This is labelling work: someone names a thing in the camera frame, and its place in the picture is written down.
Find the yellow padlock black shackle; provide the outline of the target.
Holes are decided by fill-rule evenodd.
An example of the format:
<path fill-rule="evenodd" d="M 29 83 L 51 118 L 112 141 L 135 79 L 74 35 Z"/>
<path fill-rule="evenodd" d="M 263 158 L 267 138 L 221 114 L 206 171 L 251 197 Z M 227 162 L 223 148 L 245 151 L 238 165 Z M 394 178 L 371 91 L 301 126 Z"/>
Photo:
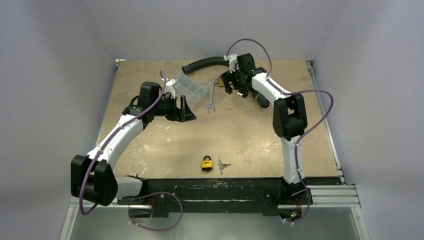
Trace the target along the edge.
<path fill-rule="evenodd" d="M 209 155 L 205 155 L 202 160 L 201 170 L 203 172 L 210 172 L 213 170 L 213 161 Z"/>

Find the silver keys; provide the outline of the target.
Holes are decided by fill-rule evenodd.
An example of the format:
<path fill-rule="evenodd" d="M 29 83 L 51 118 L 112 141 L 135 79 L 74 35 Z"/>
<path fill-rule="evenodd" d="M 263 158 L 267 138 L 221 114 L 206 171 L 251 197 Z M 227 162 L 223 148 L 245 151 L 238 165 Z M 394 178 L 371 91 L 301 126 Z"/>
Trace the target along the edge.
<path fill-rule="evenodd" d="M 231 165 L 232 165 L 231 163 L 223 163 L 221 158 L 218 157 L 218 168 L 219 168 L 219 172 L 220 172 L 221 176 L 223 175 L 224 169 L 231 166 Z"/>

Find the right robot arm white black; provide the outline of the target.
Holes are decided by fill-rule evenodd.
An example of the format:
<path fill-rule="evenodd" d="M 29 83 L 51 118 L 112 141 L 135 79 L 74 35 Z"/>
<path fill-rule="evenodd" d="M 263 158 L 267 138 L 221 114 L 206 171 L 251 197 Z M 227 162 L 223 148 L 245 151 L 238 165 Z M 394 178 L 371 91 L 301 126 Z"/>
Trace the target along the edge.
<path fill-rule="evenodd" d="M 299 140 L 308 125 L 305 100 L 300 93 L 292 93 L 279 85 L 262 67 L 256 67 L 250 53 L 225 55 L 229 69 L 220 75 L 225 92 L 238 91 L 243 97 L 259 94 L 273 107 L 272 127 L 280 138 L 283 150 L 283 175 L 280 196 L 288 204 L 294 203 L 306 191 L 301 169 Z"/>

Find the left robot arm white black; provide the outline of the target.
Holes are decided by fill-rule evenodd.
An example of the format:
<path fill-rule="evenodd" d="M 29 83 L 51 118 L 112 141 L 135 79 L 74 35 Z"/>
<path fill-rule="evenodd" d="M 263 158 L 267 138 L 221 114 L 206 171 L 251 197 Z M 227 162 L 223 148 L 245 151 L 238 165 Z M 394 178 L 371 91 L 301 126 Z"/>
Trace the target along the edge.
<path fill-rule="evenodd" d="M 117 178 L 113 169 L 130 143 L 155 117 L 181 123 L 197 118 L 185 95 L 177 97 L 176 85 L 175 79 L 167 80 L 164 86 L 143 82 L 139 94 L 124 108 L 110 133 L 93 150 L 71 160 L 70 192 L 73 197 L 102 206 L 124 197 L 130 197 L 138 205 L 148 201 L 149 191 L 143 187 L 142 178 Z"/>

